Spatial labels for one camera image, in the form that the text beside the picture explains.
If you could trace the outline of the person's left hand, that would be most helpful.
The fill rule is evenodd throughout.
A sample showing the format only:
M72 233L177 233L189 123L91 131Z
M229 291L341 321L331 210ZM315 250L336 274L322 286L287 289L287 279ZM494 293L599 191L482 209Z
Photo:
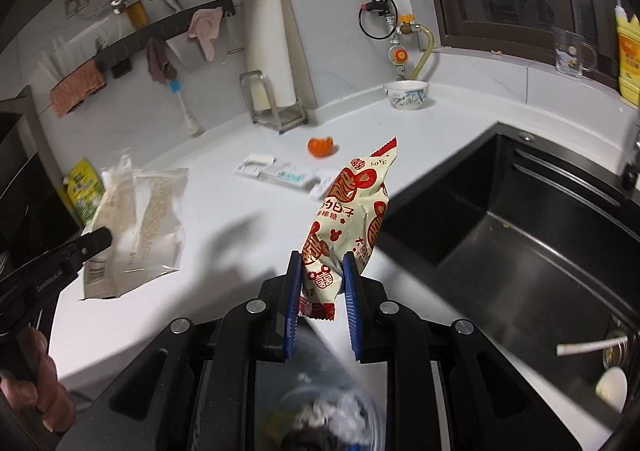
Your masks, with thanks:
M2 370L3 396L15 413L37 409L41 413L42 425L50 433L65 433L75 424L77 412L68 391L58 381L54 361L47 354L47 338L31 327L26 350L38 364L36 381L19 381L10 371Z

